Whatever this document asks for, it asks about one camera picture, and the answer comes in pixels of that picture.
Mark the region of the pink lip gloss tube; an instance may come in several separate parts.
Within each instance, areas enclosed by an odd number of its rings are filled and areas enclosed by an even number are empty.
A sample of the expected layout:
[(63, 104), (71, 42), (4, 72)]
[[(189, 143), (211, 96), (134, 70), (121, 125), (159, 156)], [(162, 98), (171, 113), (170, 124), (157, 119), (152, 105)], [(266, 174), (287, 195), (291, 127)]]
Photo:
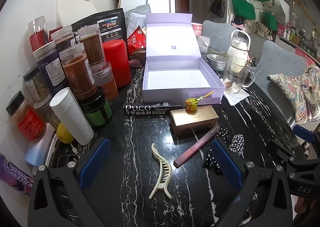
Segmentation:
[(216, 133), (219, 131), (220, 126), (215, 125), (211, 130), (209, 130), (200, 140), (198, 140), (193, 146), (186, 150), (182, 155), (174, 160), (173, 165), (176, 168), (182, 166), (187, 162), (197, 151), (199, 151), (202, 146), (204, 146)]

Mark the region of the cream hair claw clip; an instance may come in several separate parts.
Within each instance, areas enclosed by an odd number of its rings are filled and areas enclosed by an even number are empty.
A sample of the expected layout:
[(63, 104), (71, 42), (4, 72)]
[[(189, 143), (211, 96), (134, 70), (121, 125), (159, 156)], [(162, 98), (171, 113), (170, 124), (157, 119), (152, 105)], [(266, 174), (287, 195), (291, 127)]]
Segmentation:
[(149, 199), (152, 199), (156, 192), (158, 190), (163, 190), (165, 195), (171, 199), (172, 195), (170, 194), (168, 190), (169, 183), (171, 181), (172, 177), (172, 167), (171, 164), (165, 159), (160, 153), (158, 152), (156, 148), (156, 144), (152, 143), (151, 150), (153, 156), (158, 160), (159, 162), (159, 176), (157, 179), (157, 182), (152, 190), (152, 192), (149, 195)]

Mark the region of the yellow lollipop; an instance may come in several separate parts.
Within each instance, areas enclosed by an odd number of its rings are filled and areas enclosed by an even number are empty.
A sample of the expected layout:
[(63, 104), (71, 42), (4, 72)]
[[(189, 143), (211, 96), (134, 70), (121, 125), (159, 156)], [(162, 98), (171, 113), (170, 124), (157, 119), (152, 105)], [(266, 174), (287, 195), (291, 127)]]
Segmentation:
[(197, 110), (198, 104), (201, 100), (207, 98), (211, 94), (213, 94), (214, 91), (211, 91), (207, 93), (206, 95), (200, 96), (198, 98), (188, 98), (184, 101), (184, 108), (186, 109), (187, 112), (189, 113), (194, 113)]

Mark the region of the gold cardboard box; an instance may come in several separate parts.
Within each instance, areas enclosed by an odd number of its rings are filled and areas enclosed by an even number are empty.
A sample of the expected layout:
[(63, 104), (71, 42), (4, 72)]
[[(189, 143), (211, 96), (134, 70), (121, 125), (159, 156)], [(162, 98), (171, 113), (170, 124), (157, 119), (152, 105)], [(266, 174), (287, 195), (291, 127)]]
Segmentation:
[(177, 137), (188, 135), (192, 129), (212, 128), (218, 118), (218, 114), (211, 105), (199, 106), (194, 112), (185, 108), (170, 111), (171, 127)]

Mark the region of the black Puco pen box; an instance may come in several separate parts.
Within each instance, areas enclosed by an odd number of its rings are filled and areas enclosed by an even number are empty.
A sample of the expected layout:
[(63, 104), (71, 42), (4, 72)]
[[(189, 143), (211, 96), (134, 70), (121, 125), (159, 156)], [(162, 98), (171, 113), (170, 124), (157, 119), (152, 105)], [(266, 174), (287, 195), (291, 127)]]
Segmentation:
[(181, 105), (172, 105), (170, 102), (125, 103), (123, 105), (126, 116), (161, 116), (178, 109), (184, 108)]

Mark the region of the black white gingham scrunchie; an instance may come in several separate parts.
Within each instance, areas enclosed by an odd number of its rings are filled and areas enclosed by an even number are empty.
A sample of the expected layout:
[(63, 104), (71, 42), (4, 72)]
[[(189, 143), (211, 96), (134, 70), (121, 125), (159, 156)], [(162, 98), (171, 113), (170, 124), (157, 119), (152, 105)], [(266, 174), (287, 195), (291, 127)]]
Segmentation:
[(237, 134), (233, 137), (229, 149), (236, 153), (238, 156), (242, 157), (243, 156), (243, 151), (244, 151), (244, 136), (242, 134)]

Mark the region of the floral fabric cushion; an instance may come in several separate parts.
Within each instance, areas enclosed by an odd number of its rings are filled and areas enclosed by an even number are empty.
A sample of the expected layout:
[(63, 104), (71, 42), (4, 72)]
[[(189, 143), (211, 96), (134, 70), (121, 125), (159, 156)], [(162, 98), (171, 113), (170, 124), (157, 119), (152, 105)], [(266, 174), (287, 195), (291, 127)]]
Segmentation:
[(319, 67), (308, 66), (297, 76), (272, 74), (267, 77), (291, 103), (298, 124), (319, 120)]

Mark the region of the red label spice jar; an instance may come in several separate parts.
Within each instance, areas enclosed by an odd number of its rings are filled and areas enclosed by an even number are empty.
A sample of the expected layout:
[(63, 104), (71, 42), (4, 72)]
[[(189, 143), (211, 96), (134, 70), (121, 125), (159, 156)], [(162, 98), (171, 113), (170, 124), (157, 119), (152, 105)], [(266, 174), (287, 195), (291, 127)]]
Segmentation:
[(37, 142), (43, 136), (46, 123), (21, 91), (11, 98), (5, 110), (30, 142)]

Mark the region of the glass Hello Kitty mug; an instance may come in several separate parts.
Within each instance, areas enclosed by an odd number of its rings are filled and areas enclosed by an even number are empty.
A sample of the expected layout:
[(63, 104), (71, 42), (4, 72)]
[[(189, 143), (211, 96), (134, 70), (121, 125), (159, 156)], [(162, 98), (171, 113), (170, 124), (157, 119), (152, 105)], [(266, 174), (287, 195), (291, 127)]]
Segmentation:
[(255, 73), (248, 61), (237, 56), (227, 56), (222, 82), (229, 94), (238, 94), (242, 88), (248, 88), (255, 81)]

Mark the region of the cream water bottle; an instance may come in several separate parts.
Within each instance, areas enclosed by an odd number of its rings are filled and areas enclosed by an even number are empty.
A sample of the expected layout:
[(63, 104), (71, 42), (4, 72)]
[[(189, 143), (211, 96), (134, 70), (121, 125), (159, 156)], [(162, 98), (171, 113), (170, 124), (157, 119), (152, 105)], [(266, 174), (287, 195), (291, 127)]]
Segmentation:
[(243, 30), (234, 30), (231, 32), (229, 48), (227, 50), (228, 56), (236, 56), (242, 60), (248, 60), (249, 49), (251, 46), (251, 38)]

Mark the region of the brown herb jar front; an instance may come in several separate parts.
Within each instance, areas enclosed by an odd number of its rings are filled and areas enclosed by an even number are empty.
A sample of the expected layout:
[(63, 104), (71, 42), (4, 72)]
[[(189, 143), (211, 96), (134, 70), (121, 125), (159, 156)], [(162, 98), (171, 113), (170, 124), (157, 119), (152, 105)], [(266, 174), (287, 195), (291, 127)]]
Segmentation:
[(71, 46), (59, 53), (69, 87), (77, 100), (92, 97), (97, 85), (91, 71), (83, 43)]

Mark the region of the short orange label jar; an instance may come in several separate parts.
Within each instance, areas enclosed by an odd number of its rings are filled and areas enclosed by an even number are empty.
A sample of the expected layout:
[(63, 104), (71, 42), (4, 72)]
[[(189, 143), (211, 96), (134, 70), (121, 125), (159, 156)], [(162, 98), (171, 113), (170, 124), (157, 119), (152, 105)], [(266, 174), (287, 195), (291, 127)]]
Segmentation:
[(113, 105), (118, 99), (118, 89), (112, 72), (110, 62), (104, 62), (91, 67), (93, 77), (97, 86), (104, 90), (110, 105)]

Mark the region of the red cylindrical canister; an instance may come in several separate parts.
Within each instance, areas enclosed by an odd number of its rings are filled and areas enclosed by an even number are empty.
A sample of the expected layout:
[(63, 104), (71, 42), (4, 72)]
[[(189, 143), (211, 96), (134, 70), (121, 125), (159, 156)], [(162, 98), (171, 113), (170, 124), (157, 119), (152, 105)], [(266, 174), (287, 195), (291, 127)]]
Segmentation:
[(131, 70), (126, 44), (123, 40), (112, 40), (103, 43), (105, 59), (112, 66), (112, 72), (118, 88), (131, 82)]

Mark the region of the tall brown jar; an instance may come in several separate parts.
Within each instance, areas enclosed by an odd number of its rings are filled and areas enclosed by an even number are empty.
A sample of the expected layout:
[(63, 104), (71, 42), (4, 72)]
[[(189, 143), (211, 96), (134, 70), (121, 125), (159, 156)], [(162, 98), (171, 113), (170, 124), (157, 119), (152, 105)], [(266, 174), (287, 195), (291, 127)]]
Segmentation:
[(78, 30), (80, 42), (84, 44), (90, 66), (96, 66), (105, 61), (99, 24), (93, 24)]

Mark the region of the black coffee bag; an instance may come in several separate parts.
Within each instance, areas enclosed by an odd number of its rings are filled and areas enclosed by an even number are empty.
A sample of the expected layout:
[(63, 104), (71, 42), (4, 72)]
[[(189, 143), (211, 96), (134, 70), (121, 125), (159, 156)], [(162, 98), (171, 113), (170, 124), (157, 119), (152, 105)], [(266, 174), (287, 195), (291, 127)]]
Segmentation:
[(99, 25), (102, 42), (123, 40), (127, 44), (127, 29), (122, 8), (97, 12), (74, 22), (71, 26), (74, 33), (89, 25)]

